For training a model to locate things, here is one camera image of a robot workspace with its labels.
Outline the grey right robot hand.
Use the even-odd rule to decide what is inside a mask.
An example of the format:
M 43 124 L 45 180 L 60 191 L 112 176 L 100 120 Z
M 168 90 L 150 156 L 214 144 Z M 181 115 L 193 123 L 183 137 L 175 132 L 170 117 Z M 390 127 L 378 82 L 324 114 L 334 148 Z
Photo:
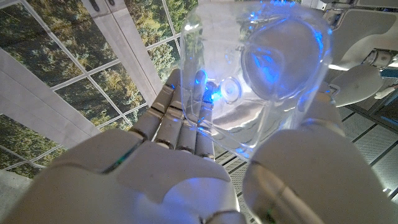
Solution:
M 183 123 L 157 139 L 179 98 L 178 75 L 130 130 L 110 129 L 54 160 L 4 223 L 245 223 L 202 131 Z M 242 195 L 258 223 L 397 222 L 325 84 L 297 128 L 276 132 L 248 160 Z

